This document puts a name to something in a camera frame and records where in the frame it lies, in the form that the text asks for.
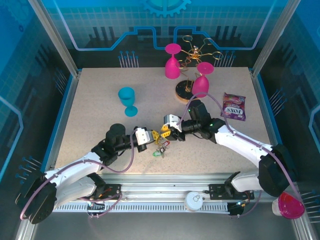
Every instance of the pink wine glass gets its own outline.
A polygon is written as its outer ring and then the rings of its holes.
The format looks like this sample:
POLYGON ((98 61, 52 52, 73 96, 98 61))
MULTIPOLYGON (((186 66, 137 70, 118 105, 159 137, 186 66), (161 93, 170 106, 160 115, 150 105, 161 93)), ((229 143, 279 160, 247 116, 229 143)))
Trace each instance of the pink wine glass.
MULTIPOLYGON (((202 74, 202 76, 195 80, 192 86, 192 94, 195 95, 197 93, 207 93, 209 91, 210 84, 205 75, 213 73, 214 66, 208 62, 200 62, 196 69, 202 74)), ((197 95, 198 98, 203 98, 205 96, 205 94, 197 95)))
POLYGON ((176 43, 170 43, 165 47, 165 51, 172 57, 165 64, 165 76, 168 79, 177 79, 180 76, 179 62, 175 58, 175 54, 181 51, 181 47, 176 43))

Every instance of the white round sensor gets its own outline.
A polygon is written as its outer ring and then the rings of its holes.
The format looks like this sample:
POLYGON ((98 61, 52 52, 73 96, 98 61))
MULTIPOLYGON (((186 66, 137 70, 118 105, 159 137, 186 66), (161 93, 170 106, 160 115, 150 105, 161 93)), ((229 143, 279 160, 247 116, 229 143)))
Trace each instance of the white round sensor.
POLYGON ((192 212, 198 211, 203 204, 204 201, 202 197, 196 191, 189 192, 184 200, 185 208, 192 212))

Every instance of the candy bag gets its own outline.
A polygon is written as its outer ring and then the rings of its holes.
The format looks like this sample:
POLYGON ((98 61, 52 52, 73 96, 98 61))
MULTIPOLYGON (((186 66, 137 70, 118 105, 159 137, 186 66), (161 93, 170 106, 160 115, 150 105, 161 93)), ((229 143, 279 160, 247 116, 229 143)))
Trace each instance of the candy bag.
POLYGON ((228 119, 236 119, 240 121, 246 120, 245 114, 245 96, 238 96, 224 93, 223 96, 223 112, 228 119))

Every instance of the wooden base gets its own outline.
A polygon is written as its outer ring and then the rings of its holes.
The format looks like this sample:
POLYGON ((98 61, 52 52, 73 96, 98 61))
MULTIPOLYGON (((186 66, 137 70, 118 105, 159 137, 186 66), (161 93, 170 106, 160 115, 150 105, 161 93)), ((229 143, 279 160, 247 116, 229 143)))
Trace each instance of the wooden base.
POLYGON ((187 103, 193 97, 191 92, 193 83, 194 81, 191 80, 183 80, 176 85, 175 95, 180 101, 187 103))

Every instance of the beige countertop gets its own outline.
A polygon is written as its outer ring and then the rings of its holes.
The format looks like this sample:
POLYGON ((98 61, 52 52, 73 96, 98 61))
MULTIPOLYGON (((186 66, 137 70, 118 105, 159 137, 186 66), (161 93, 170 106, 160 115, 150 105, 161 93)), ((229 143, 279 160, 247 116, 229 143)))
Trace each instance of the beige countertop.
MULTIPOLYGON (((194 79, 196 68, 186 73, 194 79)), ((224 92, 245 96, 246 121, 230 119, 239 132, 264 143, 270 143, 257 96, 246 67, 217 67, 207 76, 209 93, 223 103, 224 92)), ((175 87, 184 80, 165 77, 164 68, 84 68, 75 93, 70 115, 56 162, 59 168, 81 158, 105 138, 115 123, 126 127, 126 134, 135 126, 160 130, 167 114, 181 116, 185 103, 177 99, 175 87), (127 117, 125 107, 118 98, 123 87, 135 90, 138 114, 127 117)), ((210 98, 201 99, 212 118, 220 118, 218 106, 210 98)), ((155 144, 147 150, 135 150, 134 162, 128 173, 205 174, 231 173, 255 169, 255 166, 238 153, 211 141, 187 135, 185 142, 171 141, 165 158, 153 157, 155 144)), ((111 168, 124 169, 130 161, 127 150, 111 168)))

